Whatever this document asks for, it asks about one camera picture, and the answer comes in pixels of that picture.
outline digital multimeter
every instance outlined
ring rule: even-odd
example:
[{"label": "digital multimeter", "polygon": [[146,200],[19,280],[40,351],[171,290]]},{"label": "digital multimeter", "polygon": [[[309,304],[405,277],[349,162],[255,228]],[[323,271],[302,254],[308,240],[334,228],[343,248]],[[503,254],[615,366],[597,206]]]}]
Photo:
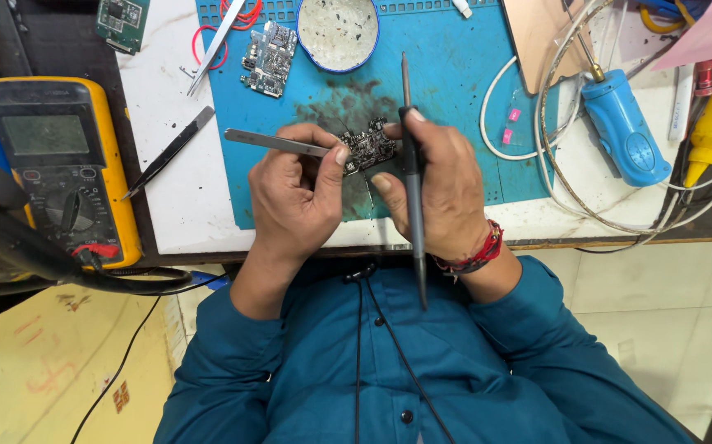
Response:
[{"label": "digital multimeter", "polygon": [[0,78],[0,141],[30,198],[25,209],[35,230],[70,253],[107,246],[98,257],[103,268],[140,258],[131,202],[121,201],[128,187],[100,86],[75,77]]}]

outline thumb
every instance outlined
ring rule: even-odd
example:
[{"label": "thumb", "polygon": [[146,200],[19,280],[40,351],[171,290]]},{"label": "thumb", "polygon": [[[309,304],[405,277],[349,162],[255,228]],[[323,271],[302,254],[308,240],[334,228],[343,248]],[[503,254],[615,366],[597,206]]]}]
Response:
[{"label": "thumb", "polygon": [[342,200],[342,169],[349,154],[351,154],[351,150],[339,144],[323,157],[315,180],[316,200]]},{"label": "thumb", "polygon": [[386,202],[386,206],[391,213],[391,219],[395,221],[395,227],[401,235],[408,233],[408,206],[405,186],[397,177],[389,173],[378,173],[370,181],[378,188],[378,193]]}]

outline green circuit board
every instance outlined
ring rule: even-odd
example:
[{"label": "green circuit board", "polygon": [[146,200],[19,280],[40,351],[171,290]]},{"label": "green circuit board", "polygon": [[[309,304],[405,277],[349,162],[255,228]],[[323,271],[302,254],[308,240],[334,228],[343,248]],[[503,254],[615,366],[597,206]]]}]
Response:
[{"label": "green circuit board", "polygon": [[135,55],[142,48],[150,0],[101,0],[95,33],[116,51]]}]

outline tiled floor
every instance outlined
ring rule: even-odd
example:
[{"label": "tiled floor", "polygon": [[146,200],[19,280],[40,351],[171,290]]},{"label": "tiled floor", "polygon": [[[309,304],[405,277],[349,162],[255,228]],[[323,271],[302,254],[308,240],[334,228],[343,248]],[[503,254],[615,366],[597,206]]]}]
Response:
[{"label": "tiled floor", "polygon": [[[712,243],[523,254],[559,276],[576,318],[641,389],[703,438],[712,418]],[[200,269],[220,273],[219,266]],[[209,293],[178,297],[187,338],[196,332],[196,306]]]}]

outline brass tip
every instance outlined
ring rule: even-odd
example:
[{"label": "brass tip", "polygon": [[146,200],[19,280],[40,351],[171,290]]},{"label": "brass tip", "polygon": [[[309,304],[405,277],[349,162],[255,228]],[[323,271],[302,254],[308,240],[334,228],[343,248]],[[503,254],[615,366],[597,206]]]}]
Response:
[{"label": "brass tip", "polygon": [[606,79],[606,75],[603,74],[602,68],[597,63],[589,67],[589,72],[592,74],[595,83],[600,83]]}]

